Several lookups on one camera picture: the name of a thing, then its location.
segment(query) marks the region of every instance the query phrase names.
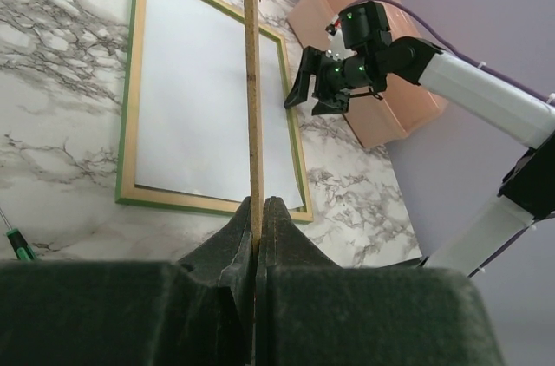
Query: wooden rod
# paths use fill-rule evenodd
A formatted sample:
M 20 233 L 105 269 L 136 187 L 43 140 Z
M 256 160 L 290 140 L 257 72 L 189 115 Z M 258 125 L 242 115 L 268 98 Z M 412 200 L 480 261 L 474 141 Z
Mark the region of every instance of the wooden rod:
M 251 169 L 252 246 L 255 257 L 262 234 L 264 180 L 262 168 L 262 108 L 260 105 L 260 57 L 258 53 L 258 0 L 244 0 L 246 90 Z

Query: marble countertop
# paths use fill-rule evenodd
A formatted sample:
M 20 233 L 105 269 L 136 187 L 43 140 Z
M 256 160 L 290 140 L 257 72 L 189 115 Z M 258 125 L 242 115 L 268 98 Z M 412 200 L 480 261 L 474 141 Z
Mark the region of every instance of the marble countertop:
M 114 203 L 131 0 L 0 3 L 0 206 L 41 258 L 176 259 L 226 223 Z M 294 75 L 291 7 L 263 0 L 260 15 L 285 35 Z M 363 151 L 342 116 L 312 106 L 299 122 L 315 221 L 301 230 L 343 266 L 419 257 L 385 148 Z

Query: white board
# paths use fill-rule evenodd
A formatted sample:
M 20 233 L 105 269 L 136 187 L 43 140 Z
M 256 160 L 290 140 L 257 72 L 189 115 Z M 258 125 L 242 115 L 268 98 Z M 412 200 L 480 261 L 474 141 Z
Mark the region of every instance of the white board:
M 302 207 L 278 43 L 262 35 L 260 72 L 264 195 Z M 250 195 L 244 26 L 202 0 L 147 0 L 135 184 Z

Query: purple cable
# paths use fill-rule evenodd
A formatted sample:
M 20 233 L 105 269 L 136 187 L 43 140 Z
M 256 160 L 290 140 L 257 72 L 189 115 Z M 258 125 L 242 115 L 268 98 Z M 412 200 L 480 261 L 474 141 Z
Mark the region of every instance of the purple cable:
M 449 41 L 446 41 L 444 38 L 442 38 L 430 25 L 428 25 L 426 23 L 426 21 L 424 21 L 424 19 L 419 17 L 417 14 L 415 14 L 411 9 L 406 8 L 402 4 L 396 2 L 395 0 L 356 0 L 353 3 L 351 3 L 348 7 L 355 6 L 356 4 L 369 2 L 369 1 L 387 3 L 387 4 L 390 4 L 392 6 L 395 6 L 397 9 L 402 10 L 403 12 L 405 12 L 409 16 L 411 16 L 416 22 L 418 22 L 420 25 L 422 25 L 425 30 L 427 30 L 439 43 L 441 43 L 443 46 L 445 46 L 447 49 L 449 49 L 455 56 L 458 56 L 462 61 L 467 62 L 470 65 L 473 65 L 474 67 L 479 67 L 480 66 L 480 63 L 478 61 L 476 61 L 476 60 L 470 58 L 469 56 L 466 56 L 465 54 L 461 53 L 459 50 L 457 50 L 457 48 L 455 48 L 455 46 L 452 43 L 450 43 Z M 542 94 L 532 90 L 531 88 L 528 88 L 524 84 L 521 84 L 521 83 L 513 80 L 511 77 L 501 74 L 499 71 L 496 71 L 494 69 L 490 69 L 487 66 L 483 66 L 480 69 L 482 71 L 487 72 L 489 75 L 493 75 L 494 77 L 499 78 L 503 82 L 507 82 L 507 83 L 511 84 L 512 86 L 521 89 L 525 93 L 531 95 L 532 97 L 535 97 L 536 99 L 538 99 L 540 101 L 548 102 L 548 97 L 546 95 L 542 95 Z M 550 216 L 547 216 L 545 219 L 546 220 L 555 219 L 555 213 L 551 214 Z M 527 230 L 528 230 L 528 228 L 522 229 L 520 232 L 517 232 L 516 234 L 514 234 L 510 239 L 508 239 L 506 241 L 506 243 L 504 243 L 496 252 L 494 252 L 492 256 L 490 256 L 488 259 L 486 259 L 486 261 L 483 264 L 480 265 L 480 268 L 484 268 L 486 265 L 489 265 L 490 262 L 492 262 L 495 258 L 497 258 L 501 253 L 503 253 L 510 245 L 512 245 Z M 476 272 L 478 272 L 478 269 L 473 271 L 469 275 L 469 277 L 470 278 L 473 277 L 476 274 Z
M 422 25 L 424 27 L 424 29 L 427 30 L 439 43 L 441 43 L 443 46 L 445 46 L 447 49 L 449 49 L 453 54 L 458 56 L 462 61 L 468 62 L 470 65 L 473 65 L 474 67 L 479 67 L 480 66 L 480 62 L 478 62 L 478 61 L 474 60 L 473 58 L 470 58 L 469 56 L 461 53 L 457 48 L 455 48 L 455 46 L 452 43 L 450 43 L 449 41 L 446 41 L 444 38 L 442 38 L 430 25 L 428 25 L 426 23 L 426 21 L 424 21 L 424 19 L 422 19 L 421 17 L 416 15 L 411 9 L 406 8 L 402 4 L 396 2 L 395 0 L 356 0 L 353 3 L 351 3 L 348 7 L 354 6 L 356 4 L 368 2 L 368 1 L 387 3 L 387 4 L 390 4 L 392 6 L 395 6 L 397 9 L 402 10 L 403 12 L 407 13 L 409 16 L 413 17 L 413 19 L 416 22 L 418 22 L 420 25 Z M 491 69 L 487 66 L 483 66 L 480 69 L 482 71 L 487 72 L 489 75 L 493 75 L 494 77 L 497 77 L 500 80 L 502 80 L 504 82 L 507 82 L 507 83 L 511 84 L 512 86 L 514 86 L 516 88 L 521 89 L 525 93 L 531 95 L 532 97 L 535 97 L 538 100 L 541 100 L 543 102 L 548 102 L 548 98 L 547 98 L 546 95 L 542 95 L 541 93 L 538 93 L 537 91 L 532 90 L 531 88 L 525 86 L 524 84 L 522 84 L 520 82 L 515 81 L 511 77 L 509 77 L 507 75 L 504 75 L 504 74 L 500 73 L 499 71 Z

